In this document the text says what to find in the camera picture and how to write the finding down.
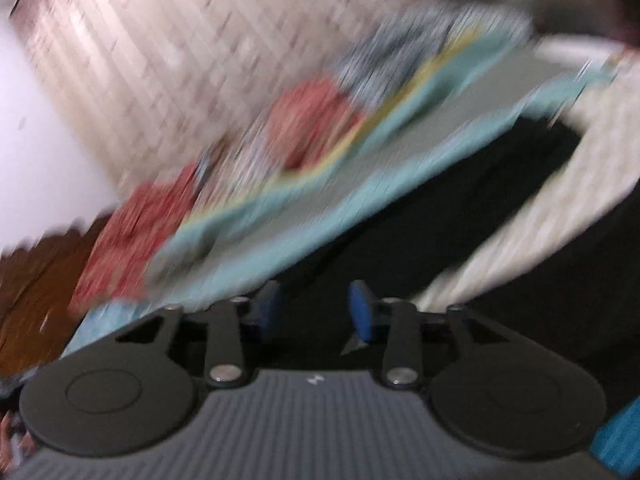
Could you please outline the beige leaf pattern curtain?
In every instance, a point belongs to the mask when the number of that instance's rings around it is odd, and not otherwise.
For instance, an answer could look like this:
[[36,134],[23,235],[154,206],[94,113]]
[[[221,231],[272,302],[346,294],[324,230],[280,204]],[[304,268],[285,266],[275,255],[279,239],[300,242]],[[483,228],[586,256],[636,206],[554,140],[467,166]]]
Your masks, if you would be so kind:
[[244,129],[279,91],[419,0],[17,0],[37,76],[119,192]]

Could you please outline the carved wooden headboard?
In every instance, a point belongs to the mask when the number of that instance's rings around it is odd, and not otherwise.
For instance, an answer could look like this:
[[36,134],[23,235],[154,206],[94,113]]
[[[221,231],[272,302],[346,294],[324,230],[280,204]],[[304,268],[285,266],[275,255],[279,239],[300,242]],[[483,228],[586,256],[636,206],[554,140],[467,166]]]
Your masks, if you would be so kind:
[[74,224],[1,254],[1,375],[57,359],[79,324],[68,313],[78,280],[108,220]]

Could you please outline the red floral patchwork quilt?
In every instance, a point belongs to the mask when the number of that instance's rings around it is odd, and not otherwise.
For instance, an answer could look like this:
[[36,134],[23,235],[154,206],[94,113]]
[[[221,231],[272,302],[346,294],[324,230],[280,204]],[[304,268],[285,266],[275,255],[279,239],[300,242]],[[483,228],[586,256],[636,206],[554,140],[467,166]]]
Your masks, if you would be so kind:
[[226,134],[173,178],[138,185],[96,241],[68,310],[144,298],[146,268],[179,228],[334,168],[463,55],[477,66],[481,48],[496,54],[534,31],[530,15],[495,3],[436,0],[386,18],[244,133]]

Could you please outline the striped patterned bed comforter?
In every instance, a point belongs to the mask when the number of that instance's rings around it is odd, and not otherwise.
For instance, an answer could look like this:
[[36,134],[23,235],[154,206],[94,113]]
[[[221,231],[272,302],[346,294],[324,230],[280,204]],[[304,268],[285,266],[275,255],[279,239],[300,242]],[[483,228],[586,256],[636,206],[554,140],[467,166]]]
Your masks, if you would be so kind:
[[148,277],[160,308],[55,363],[78,421],[34,476],[60,479],[602,479],[584,449],[600,386],[462,307],[374,295],[372,336],[327,367],[273,367],[250,322],[263,284],[519,119],[614,74],[514,47],[437,105],[402,106],[334,168],[178,229]]

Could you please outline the black pants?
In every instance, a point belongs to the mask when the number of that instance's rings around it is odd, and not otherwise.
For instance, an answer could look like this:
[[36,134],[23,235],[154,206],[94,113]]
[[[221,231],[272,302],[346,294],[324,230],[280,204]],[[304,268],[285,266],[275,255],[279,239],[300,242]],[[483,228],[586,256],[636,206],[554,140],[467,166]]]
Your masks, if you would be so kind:
[[[278,275],[273,367],[327,368],[352,336],[349,284],[409,298],[462,262],[576,154],[564,126],[519,119],[497,140]],[[639,194],[470,308],[580,365],[619,410],[639,393]]]

